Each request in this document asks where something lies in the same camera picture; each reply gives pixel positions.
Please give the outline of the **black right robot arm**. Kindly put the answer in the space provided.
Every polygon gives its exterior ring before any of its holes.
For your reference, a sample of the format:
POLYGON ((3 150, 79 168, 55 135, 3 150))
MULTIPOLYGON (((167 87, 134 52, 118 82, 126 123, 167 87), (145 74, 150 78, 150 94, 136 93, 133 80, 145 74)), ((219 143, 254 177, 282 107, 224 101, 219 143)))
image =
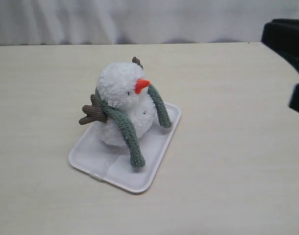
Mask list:
POLYGON ((299 74, 299 19, 273 19, 266 23, 261 43, 286 60, 299 74))

